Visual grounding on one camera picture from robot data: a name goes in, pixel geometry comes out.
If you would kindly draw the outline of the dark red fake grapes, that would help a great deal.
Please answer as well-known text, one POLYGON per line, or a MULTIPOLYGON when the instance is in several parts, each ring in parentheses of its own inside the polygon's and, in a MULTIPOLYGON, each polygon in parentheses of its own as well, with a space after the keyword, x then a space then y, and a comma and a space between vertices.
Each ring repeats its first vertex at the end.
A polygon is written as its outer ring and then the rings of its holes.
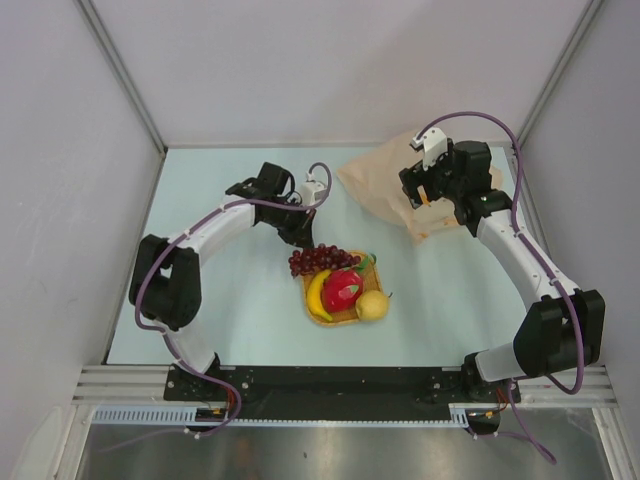
POLYGON ((363 257, 335 245, 320 244, 313 248, 294 250, 288 258, 288 265, 292 277, 318 273, 322 270, 339 270, 358 266, 363 257))

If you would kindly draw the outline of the translucent orange plastic bag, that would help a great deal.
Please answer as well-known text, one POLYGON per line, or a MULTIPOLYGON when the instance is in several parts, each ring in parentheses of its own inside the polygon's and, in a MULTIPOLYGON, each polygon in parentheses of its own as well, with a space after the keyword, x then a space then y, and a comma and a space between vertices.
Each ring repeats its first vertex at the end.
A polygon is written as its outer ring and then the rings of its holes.
POLYGON ((423 164, 424 151, 410 145, 413 138, 412 132, 406 132, 353 158, 337 170, 337 177, 361 207, 386 222, 405 227, 418 244, 437 231, 456 228, 458 222, 451 201, 429 202, 420 191, 424 204, 414 209, 402 191, 399 172, 423 164))

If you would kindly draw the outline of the yellow fake banana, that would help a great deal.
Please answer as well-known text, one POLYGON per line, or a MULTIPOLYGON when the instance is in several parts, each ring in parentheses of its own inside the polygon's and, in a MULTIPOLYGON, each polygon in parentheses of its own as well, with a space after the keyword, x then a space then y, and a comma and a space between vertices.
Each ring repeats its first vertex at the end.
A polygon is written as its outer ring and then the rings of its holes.
POLYGON ((333 322, 332 316, 326 311, 322 303, 322 289, 324 282, 331 275, 331 270, 322 270, 311 280, 306 290, 306 306, 314 319, 321 319, 324 322, 333 322))

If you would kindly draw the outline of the red fake fruit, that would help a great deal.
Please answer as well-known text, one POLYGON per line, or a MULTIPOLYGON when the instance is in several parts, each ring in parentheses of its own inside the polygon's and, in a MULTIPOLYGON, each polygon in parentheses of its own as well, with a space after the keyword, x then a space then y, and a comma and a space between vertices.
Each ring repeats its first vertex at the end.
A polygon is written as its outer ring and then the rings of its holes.
POLYGON ((321 300, 328 313, 350 309, 364 292, 364 272, 376 264, 377 257, 367 254, 357 257, 357 260, 358 263, 334 271, 325 280, 321 300))

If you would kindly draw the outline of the yellow fake lemon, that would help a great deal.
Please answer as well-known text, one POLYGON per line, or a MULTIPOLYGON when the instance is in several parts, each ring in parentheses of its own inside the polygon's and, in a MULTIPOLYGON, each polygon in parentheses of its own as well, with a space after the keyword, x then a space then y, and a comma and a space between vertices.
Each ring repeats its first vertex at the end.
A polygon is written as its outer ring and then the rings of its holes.
POLYGON ((381 320, 389 311, 390 299, 390 296, 379 290, 364 292, 355 303, 357 318, 366 322, 381 320))

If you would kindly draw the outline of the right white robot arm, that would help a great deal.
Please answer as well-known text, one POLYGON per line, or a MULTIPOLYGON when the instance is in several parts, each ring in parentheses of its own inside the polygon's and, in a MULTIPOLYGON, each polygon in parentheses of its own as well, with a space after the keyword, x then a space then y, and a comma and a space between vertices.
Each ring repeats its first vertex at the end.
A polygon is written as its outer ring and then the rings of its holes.
POLYGON ((466 357, 471 370, 461 376, 463 393, 484 401, 498 382, 545 377, 564 393, 577 394, 586 366, 600 356, 602 295, 570 280, 518 226, 515 201, 492 186, 492 155, 486 143, 455 143, 432 129, 414 137, 411 146, 422 158, 399 173, 411 206, 451 201, 457 222, 497 259, 527 310, 511 342, 466 357), (573 386, 554 380, 555 373, 569 369, 576 371, 573 386))

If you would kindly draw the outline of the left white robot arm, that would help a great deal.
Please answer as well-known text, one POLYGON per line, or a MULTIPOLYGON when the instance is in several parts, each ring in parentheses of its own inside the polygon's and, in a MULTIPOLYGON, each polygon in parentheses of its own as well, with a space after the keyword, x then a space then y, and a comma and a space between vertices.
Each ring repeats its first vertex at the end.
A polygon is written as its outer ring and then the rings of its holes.
POLYGON ((197 398, 214 397, 220 374, 210 367, 216 353, 201 332, 201 270, 226 244, 259 223, 269 225, 288 245, 314 245, 312 222, 332 188, 329 167, 316 162, 296 184, 290 171, 266 162, 255 177, 237 182, 222 203, 195 225, 169 237, 153 234, 139 243, 129 302, 138 328, 161 335, 179 368, 189 372, 186 387, 197 398))

